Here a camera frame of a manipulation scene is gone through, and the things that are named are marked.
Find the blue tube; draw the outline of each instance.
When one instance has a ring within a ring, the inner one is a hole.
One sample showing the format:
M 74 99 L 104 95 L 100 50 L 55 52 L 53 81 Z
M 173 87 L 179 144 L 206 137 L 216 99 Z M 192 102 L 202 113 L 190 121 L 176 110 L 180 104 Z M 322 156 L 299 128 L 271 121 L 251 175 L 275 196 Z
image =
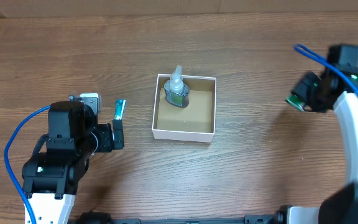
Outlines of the blue tube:
M 34 215 L 34 211 L 31 208 L 30 202 L 27 199 L 27 197 L 25 196 L 25 193 L 22 189 L 22 187 L 20 186 L 20 183 L 17 181 L 15 174 L 12 171 L 12 167 L 11 164 L 9 163 L 9 158 L 8 158 L 8 151 L 9 151 L 9 147 L 11 146 L 13 140 L 15 139 L 17 133 L 19 132 L 20 128 L 23 127 L 23 125 L 30 120 L 31 118 L 33 118 L 35 115 L 48 110 L 50 108 L 50 106 L 46 106 L 44 108 L 41 108 L 39 110 L 37 110 L 36 112 L 32 113 L 30 116 L 26 117 L 26 119 L 24 119 L 19 125 L 18 127 L 15 129 L 15 131 L 13 132 L 10 140 L 7 142 L 6 147 L 5 147 L 5 151 L 4 151 L 4 160 L 5 160 L 5 166 L 6 166 L 6 170 L 7 173 L 9 174 L 13 184 L 15 185 L 16 190 L 18 191 L 20 197 L 22 198 L 25 207 L 27 208 L 27 211 L 29 212 L 30 215 L 30 219 L 31 219 L 31 223 L 36 224 L 37 220 L 35 219 L 35 215 Z
M 324 65 L 325 67 L 329 68 L 333 72 L 335 72 L 340 78 L 342 78 L 342 80 L 346 83 L 346 85 L 348 85 L 348 87 L 351 88 L 352 91 L 354 92 L 354 94 L 356 94 L 356 96 L 358 97 L 358 89 L 352 83 L 352 81 L 350 81 L 350 79 L 345 74 L 343 74 L 339 69 L 337 69 L 336 67 L 329 64 L 324 57 L 318 55 L 317 53 L 313 52 L 312 50 L 308 49 L 307 47 L 305 47 L 304 45 L 301 45 L 301 44 L 296 44 L 294 46 L 294 49 L 298 53 L 304 55 L 305 57 L 308 57 L 308 58 L 320 63 L 321 65 Z

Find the white bottle cap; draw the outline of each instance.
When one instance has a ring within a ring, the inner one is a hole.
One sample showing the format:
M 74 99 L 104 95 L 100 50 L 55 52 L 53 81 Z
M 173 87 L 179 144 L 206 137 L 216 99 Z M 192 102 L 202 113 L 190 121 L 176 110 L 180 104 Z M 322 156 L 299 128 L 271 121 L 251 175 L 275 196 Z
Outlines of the white bottle cap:
M 183 77 L 181 76 L 180 65 L 178 65 L 177 69 L 173 72 L 169 86 L 171 91 L 174 93 L 180 93 L 183 91 Z

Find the wooden surface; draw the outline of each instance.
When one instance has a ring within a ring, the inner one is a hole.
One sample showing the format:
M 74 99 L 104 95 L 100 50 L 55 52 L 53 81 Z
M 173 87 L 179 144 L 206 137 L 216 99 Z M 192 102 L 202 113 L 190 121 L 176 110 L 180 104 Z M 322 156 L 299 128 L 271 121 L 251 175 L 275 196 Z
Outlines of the wooden surface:
M 358 11 L 355 0 L 0 0 L 7 18 Z
M 0 19 L 0 223 L 22 223 L 24 208 L 2 152 L 31 112 L 69 94 L 99 92 L 111 120 L 128 100 L 124 150 L 98 154 L 81 179 L 71 217 L 95 209 L 114 218 L 241 217 L 280 205 L 318 206 L 344 184 L 339 125 L 328 114 L 284 103 L 307 70 L 304 43 L 326 55 L 358 44 L 358 12 Z M 216 135 L 209 144 L 155 140 L 158 73 L 218 78 Z M 47 114 L 29 121 L 9 156 L 21 168 Z

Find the clear bottle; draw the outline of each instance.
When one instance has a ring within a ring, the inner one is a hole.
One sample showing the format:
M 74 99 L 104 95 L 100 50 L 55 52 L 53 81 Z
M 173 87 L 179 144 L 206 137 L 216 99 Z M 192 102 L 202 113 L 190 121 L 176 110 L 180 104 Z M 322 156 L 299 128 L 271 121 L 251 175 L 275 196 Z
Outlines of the clear bottle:
M 171 79 L 165 82 L 165 99 L 173 106 L 185 108 L 189 105 L 189 87 L 184 84 L 181 75 L 181 66 L 173 72 Z

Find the cardboard box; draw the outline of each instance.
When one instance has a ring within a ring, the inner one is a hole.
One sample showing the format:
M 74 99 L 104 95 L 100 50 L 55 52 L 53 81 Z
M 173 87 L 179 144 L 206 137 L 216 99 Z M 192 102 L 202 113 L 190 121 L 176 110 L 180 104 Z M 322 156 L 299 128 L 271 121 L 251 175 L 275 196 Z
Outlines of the cardboard box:
M 215 134 L 216 78 L 183 76 L 189 86 L 189 105 L 179 108 L 165 99 L 164 83 L 171 75 L 159 74 L 155 88 L 155 139 L 211 142 Z

